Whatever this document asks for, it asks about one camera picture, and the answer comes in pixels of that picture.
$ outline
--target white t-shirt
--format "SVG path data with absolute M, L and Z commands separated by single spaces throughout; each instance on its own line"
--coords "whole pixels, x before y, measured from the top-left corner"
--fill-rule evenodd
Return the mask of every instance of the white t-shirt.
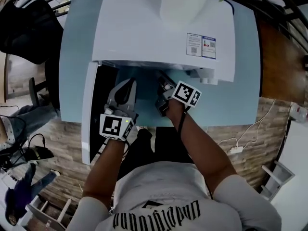
M 84 197 L 66 230 L 281 230 L 275 208 L 238 175 L 224 179 L 213 197 L 195 165 L 156 162 L 117 182 L 113 215 L 99 200 Z
M 10 148 L 11 147 L 10 144 L 15 143 L 15 136 L 14 136 L 14 133 L 13 133 L 13 128 L 12 128 L 12 124 L 11 124 L 10 120 L 6 117 L 1 117 L 0 119 L 2 119 L 6 134 L 8 136 L 7 141 L 5 143 L 0 144 L 0 151 L 2 151 L 4 149 Z

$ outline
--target light blue tabletop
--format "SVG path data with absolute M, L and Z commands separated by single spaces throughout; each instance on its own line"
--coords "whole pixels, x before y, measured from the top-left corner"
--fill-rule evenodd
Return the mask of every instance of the light blue tabletop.
M 230 2 L 234 6 L 236 43 L 234 82 L 220 81 L 217 86 L 205 85 L 189 78 L 183 71 L 168 71 L 174 81 L 182 80 L 202 91 L 197 107 L 189 111 L 200 126 L 232 126 L 256 121 L 260 87 L 260 49 L 256 19 L 252 10 Z M 101 3 L 102 0 L 73 0 L 70 6 L 62 39 L 59 70 L 63 121 L 81 122 L 84 85 Z M 130 76 L 137 79 L 137 125 L 171 126 L 166 118 L 159 116 L 154 105 L 157 82 L 153 71 L 123 67 L 117 81 Z M 144 86 L 151 87 L 151 91 L 145 93 Z

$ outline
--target white vase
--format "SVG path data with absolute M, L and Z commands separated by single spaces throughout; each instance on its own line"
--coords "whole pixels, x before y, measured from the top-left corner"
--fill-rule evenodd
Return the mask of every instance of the white vase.
M 206 0 L 162 0 L 160 17 L 172 29 L 190 24 L 203 8 Z

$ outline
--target gothic lettering on shirt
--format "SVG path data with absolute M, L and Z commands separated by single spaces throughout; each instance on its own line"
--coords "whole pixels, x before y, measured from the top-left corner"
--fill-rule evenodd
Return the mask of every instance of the gothic lettering on shirt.
M 133 213 L 116 213 L 113 228 L 130 231 L 171 231 L 176 226 L 182 226 L 185 219 L 195 220 L 200 217 L 198 201 L 193 201 L 183 207 L 170 206 L 165 210 L 154 210 L 152 214 L 136 216 Z

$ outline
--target white shoe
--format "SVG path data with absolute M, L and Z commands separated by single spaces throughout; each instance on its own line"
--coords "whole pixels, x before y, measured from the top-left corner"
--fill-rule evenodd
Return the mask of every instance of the white shoe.
M 139 131 L 140 129 L 146 129 L 146 130 L 148 130 L 148 127 L 140 127 L 140 126 L 136 126 L 136 128 L 137 128 L 137 131 Z
M 53 170 L 53 169 L 51 170 L 51 172 L 55 173 L 56 176 L 60 176 L 61 175 L 59 171 L 56 171 L 56 170 Z

